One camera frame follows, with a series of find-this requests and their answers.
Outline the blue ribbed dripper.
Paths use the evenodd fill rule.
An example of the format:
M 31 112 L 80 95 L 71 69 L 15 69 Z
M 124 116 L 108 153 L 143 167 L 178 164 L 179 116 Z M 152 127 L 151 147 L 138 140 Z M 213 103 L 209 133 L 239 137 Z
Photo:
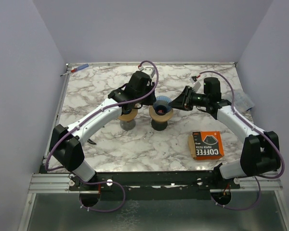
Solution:
M 157 115 L 165 115 L 172 109 L 171 99 L 167 96 L 157 96 L 156 101 L 152 105 Z

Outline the wooden ring coaster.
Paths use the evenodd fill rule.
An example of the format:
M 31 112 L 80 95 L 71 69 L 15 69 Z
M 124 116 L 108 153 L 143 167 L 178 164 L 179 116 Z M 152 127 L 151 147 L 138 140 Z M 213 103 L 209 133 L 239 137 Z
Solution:
M 138 110 L 137 109 L 132 109 L 128 114 L 123 114 L 121 116 L 118 117 L 118 119 L 120 121 L 123 122 L 129 122 L 134 120 L 134 118 L 137 116 L 138 114 Z
M 169 121 L 173 116 L 173 109 L 164 115 L 158 115 L 152 106 L 149 107 L 149 115 L 153 120 L 159 123 L 164 123 Z

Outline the blue cone dripper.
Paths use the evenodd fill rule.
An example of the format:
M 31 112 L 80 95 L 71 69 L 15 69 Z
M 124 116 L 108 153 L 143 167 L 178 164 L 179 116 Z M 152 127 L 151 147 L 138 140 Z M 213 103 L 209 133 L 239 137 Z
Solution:
M 130 110 L 125 110 L 124 112 L 122 112 L 124 115 L 130 114 L 132 112 L 132 109 Z

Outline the clear grey glass carafe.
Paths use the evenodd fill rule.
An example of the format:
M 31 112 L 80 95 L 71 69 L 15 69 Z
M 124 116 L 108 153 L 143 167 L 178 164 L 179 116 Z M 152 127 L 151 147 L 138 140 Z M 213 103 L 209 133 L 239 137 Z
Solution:
M 135 127 L 135 125 L 136 125 L 136 122 L 135 122 L 135 120 L 133 119 L 133 120 L 130 120 L 130 121 L 120 121 L 120 127 L 123 129 L 123 130 L 125 130 L 125 131 L 129 131 L 129 130 L 132 130 L 134 127 Z

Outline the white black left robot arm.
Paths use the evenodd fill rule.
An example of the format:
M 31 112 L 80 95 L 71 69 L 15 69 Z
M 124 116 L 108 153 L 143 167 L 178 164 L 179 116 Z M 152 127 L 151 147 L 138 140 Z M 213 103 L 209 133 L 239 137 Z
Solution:
M 64 127 L 57 125 L 52 132 L 48 157 L 54 157 L 63 168 L 80 178 L 86 190 L 96 186 L 96 171 L 86 162 L 83 145 L 104 125 L 120 116 L 130 115 L 135 106 L 152 105 L 156 101 L 152 78 L 159 77 L 156 68 L 134 72 L 124 86 L 111 91 L 108 97 L 82 119 Z

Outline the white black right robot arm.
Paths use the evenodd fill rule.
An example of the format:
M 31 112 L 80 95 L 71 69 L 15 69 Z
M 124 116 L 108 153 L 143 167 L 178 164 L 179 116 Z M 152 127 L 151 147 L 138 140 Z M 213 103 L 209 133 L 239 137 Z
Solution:
M 245 120 L 228 100 L 222 99 L 218 78 L 204 79 L 203 94 L 186 86 L 171 106 L 184 111 L 191 111 L 195 106 L 205 107 L 206 113 L 226 125 L 243 143 L 239 160 L 214 169 L 216 173 L 212 175 L 211 182 L 216 188 L 223 188 L 232 178 L 260 176 L 281 167 L 277 134 L 266 132 Z

